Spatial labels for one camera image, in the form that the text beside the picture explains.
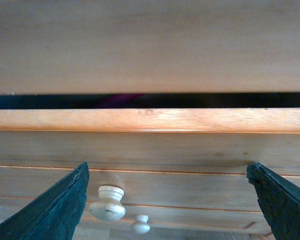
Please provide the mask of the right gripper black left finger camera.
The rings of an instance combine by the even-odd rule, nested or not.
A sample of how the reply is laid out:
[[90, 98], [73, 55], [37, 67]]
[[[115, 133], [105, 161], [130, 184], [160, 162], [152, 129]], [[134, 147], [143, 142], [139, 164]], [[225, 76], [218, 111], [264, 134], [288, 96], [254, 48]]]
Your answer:
[[71, 240], [83, 215], [90, 173], [83, 162], [0, 224], [0, 240]]

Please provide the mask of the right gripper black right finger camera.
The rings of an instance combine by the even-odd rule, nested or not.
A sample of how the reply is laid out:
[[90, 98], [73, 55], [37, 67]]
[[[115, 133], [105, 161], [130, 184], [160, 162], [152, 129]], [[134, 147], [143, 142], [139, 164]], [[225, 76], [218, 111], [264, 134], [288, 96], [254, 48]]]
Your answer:
[[259, 162], [246, 171], [275, 239], [300, 240], [300, 187]]

